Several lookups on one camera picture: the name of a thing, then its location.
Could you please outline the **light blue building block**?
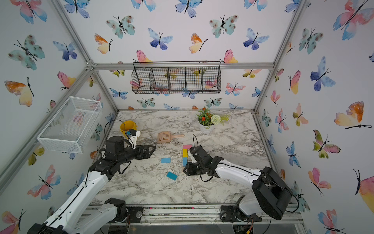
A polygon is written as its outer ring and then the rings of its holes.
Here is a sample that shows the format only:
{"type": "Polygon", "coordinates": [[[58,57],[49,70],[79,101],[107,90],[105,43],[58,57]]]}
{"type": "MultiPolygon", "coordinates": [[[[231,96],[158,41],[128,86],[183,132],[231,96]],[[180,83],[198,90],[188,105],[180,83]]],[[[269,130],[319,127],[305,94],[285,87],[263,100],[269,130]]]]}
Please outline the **light blue building block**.
{"type": "Polygon", "coordinates": [[[162,164],[171,163],[171,158],[162,158],[162,159],[161,159],[161,163],[162,163],[162,164]]]}

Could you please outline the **yellow building block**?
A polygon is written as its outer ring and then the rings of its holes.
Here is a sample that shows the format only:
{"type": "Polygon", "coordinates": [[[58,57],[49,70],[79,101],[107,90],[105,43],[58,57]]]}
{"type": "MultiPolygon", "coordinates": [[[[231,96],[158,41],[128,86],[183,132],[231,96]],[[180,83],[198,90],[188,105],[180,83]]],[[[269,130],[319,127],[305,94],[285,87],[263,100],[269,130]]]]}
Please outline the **yellow building block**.
{"type": "Polygon", "coordinates": [[[188,156],[188,149],[183,149],[183,158],[187,158],[188,156]]]}

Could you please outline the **teal building block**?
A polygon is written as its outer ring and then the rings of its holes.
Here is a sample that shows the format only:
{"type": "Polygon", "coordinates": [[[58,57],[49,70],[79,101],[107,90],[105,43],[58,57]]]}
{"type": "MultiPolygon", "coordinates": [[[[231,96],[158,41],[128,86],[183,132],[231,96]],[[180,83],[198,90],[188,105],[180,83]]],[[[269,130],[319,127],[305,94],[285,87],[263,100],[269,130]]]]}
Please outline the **teal building block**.
{"type": "Polygon", "coordinates": [[[168,172],[167,173],[167,178],[169,178],[169,179],[171,179],[173,181],[176,181],[177,178],[178,178],[178,176],[176,174],[172,173],[172,172],[168,172]]]}

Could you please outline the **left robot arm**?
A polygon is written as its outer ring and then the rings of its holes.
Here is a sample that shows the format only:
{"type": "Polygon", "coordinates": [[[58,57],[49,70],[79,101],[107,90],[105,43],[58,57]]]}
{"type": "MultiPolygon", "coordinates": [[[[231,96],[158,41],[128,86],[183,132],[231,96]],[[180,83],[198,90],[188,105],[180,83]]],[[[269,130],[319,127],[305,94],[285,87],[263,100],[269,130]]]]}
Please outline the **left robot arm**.
{"type": "Polygon", "coordinates": [[[82,214],[97,193],[116,175],[122,174],[121,165],[133,160],[146,160],[156,150],[154,145],[135,145],[123,136],[113,136],[99,150],[98,159],[89,169],[85,179],[43,224],[35,223],[29,234],[94,234],[107,223],[130,223],[126,202],[110,198],[85,219],[82,214]]]}

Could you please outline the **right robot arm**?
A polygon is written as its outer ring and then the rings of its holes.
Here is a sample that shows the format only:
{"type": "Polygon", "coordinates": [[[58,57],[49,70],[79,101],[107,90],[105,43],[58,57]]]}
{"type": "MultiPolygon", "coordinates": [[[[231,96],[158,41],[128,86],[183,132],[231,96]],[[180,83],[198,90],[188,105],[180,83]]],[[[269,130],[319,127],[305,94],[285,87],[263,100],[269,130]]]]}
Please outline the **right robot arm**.
{"type": "Polygon", "coordinates": [[[232,180],[253,191],[243,195],[233,206],[221,207],[220,220],[223,222],[260,221],[260,214],[281,220],[293,198],[288,185],[270,167],[262,170],[235,165],[222,157],[211,157],[201,145],[191,147],[193,157],[183,169],[187,176],[208,175],[210,179],[232,180]]]}

